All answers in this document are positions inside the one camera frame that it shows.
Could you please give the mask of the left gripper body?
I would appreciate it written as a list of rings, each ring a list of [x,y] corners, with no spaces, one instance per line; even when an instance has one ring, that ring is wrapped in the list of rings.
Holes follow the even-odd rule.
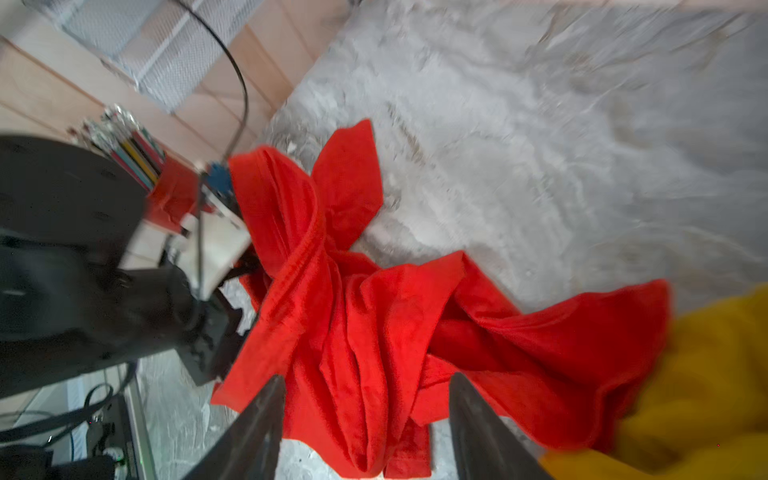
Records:
[[[178,353],[196,385],[224,378],[244,338],[220,293],[195,299],[176,266],[97,277],[62,249],[1,250],[1,395]]]

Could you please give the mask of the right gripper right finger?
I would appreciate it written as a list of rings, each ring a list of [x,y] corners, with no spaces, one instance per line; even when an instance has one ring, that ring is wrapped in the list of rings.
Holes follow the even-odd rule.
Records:
[[[449,423],[459,479],[552,478],[464,374],[454,374],[449,389]]]

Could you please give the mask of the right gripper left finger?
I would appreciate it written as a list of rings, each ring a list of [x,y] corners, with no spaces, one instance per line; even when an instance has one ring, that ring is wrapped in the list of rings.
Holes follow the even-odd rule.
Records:
[[[286,388],[274,375],[185,479],[274,479]]]

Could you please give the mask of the red cloth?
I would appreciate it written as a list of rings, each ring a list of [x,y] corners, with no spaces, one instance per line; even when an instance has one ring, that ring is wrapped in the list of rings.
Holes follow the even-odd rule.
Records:
[[[345,478],[428,476],[429,427],[458,372],[544,448],[611,447],[664,346],[666,282],[525,314],[463,251],[378,266],[353,250],[383,204],[366,120],[336,131],[311,171],[269,146],[229,167],[258,316],[213,404],[242,411],[282,376],[284,437]]]

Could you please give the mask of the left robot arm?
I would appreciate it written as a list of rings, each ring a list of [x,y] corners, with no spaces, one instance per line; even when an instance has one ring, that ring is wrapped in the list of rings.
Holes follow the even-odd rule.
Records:
[[[175,350],[192,380],[223,379],[242,313],[192,265],[124,270],[145,192],[114,162],[47,138],[1,138],[1,394]]]

